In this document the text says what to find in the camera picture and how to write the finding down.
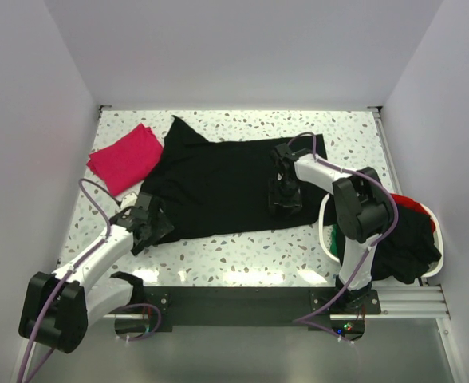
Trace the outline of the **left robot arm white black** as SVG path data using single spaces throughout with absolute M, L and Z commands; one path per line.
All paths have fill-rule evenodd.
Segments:
M 140 193 L 108 220 L 106 228 L 75 259 L 50 274 L 37 272 L 29 281 L 18 333 L 23 338 L 71 353 L 87 329 L 114 310 L 139 311 L 147 301 L 144 282 L 114 272 L 106 285 L 97 282 L 125 255 L 138 255 L 170 234 L 164 200 Z

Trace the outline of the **black t shirt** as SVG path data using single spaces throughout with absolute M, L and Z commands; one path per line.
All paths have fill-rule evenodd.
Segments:
M 301 185 L 303 208 L 289 218 L 271 215 L 268 181 L 271 150 L 286 139 L 210 142 L 176 117 L 164 138 L 159 163 L 141 184 L 160 197 L 173 231 L 162 243 L 212 235 L 281 230 L 317 222 L 325 191 Z

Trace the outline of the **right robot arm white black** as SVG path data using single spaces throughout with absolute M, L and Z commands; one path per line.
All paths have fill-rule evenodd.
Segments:
M 310 150 L 293 151 L 280 144 L 271 152 L 276 174 L 269 181 L 272 215 L 289 217 L 305 208 L 303 185 L 329 193 L 337 225 L 345 236 L 334 302 L 351 314 L 363 303 L 361 291 L 372 281 L 371 268 L 379 241 L 397 224 L 397 206 L 373 168 L 352 170 L 332 164 Z

